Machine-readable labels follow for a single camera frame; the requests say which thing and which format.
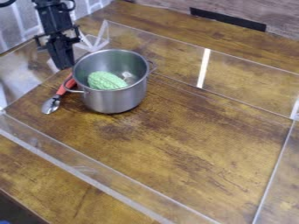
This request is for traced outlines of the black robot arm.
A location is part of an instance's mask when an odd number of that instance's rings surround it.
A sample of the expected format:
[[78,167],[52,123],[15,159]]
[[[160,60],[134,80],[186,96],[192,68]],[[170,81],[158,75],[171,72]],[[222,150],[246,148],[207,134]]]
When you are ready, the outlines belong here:
[[39,12],[44,33],[34,39],[39,50],[48,50],[55,66],[63,70],[75,65],[72,45],[80,42],[80,29],[72,23],[75,10],[62,0],[32,0]]

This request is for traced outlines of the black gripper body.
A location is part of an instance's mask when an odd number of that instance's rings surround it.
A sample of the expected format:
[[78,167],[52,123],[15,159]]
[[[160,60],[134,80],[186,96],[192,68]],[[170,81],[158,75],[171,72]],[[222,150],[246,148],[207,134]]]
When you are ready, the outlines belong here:
[[39,50],[70,50],[80,42],[79,27],[72,23],[75,5],[36,5],[43,34],[34,37]]

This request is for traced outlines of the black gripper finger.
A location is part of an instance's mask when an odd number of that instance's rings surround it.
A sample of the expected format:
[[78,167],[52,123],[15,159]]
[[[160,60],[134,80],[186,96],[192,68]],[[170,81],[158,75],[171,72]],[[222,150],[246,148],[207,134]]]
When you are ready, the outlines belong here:
[[51,39],[47,43],[48,53],[55,66],[63,70],[75,64],[72,43],[62,39]]

